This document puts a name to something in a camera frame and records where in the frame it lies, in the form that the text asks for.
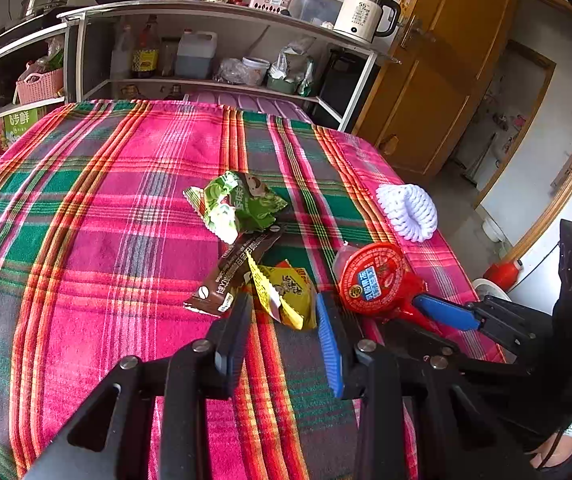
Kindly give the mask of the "person's right hand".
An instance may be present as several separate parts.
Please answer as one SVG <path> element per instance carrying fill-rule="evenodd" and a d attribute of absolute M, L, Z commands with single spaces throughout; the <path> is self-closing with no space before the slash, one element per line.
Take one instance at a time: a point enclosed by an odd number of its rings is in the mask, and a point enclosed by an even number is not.
<path fill-rule="evenodd" d="M 549 454 L 557 435 L 553 434 L 543 444 L 532 453 L 530 464 L 533 468 L 538 468 L 543 463 L 544 458 Z M 548 461 L 544 463 L 542 471 L 545 474 L 556 474 L 557 476 L 568 476 L 572 474 L 572 437 L 563 434 Z"/>

